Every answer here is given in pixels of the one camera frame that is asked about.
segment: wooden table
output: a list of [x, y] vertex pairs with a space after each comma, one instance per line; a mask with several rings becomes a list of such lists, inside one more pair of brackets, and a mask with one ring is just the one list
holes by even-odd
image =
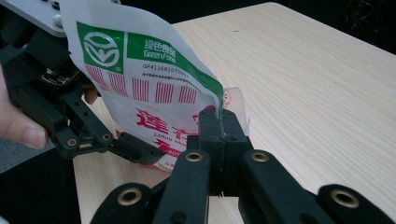
[[[175, 24], [224, 87], [244, 93], [253, 146], [306, 189], [351, 187], [396, 220], [396, 56], [274, 3]], [[93, 109], [114, 129], [98, 101]], [[115, 187], [169, 176], [110, 153], [74, 160], [83, 223]], [[210, 198], [209, 223], [242, 223]]]

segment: green logo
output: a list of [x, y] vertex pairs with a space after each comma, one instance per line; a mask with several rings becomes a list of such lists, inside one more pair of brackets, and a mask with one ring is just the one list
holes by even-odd
[[84, 63], [123, 73], [124, 32], [77, 23]]

